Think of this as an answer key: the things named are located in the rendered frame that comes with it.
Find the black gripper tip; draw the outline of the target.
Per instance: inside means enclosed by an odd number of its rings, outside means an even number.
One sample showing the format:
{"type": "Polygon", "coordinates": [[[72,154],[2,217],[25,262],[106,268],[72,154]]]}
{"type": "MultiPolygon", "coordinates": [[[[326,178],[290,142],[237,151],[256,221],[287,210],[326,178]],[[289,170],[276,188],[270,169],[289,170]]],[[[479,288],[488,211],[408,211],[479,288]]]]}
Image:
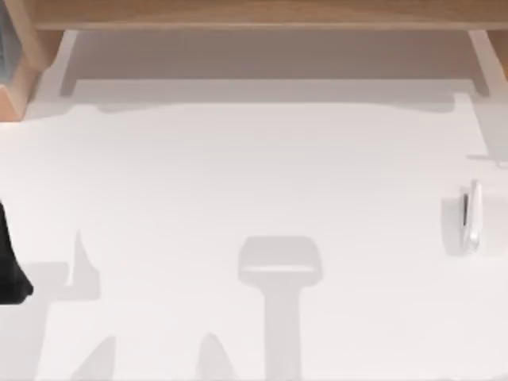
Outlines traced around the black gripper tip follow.
{"type": "Polygon", "coordinates": [[[6,213],[0,202],[0,306],[19,305],[33,295],[34,287],[13,251],[6,213]]]}

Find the wooden shelf cabinet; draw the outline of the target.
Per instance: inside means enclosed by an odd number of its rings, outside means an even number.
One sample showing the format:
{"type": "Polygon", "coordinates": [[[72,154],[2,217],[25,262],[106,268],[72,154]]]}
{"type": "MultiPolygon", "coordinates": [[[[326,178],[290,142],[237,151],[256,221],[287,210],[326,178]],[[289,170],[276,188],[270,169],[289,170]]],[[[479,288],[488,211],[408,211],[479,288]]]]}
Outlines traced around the wooden shelf cabinet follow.
{"type": "Polygon", "coordinates": [[[508,0],[0,0],[21,57],[0,79],[0,121],[20,121],[68,30],[484,30],[508,79],[508,0]]]}

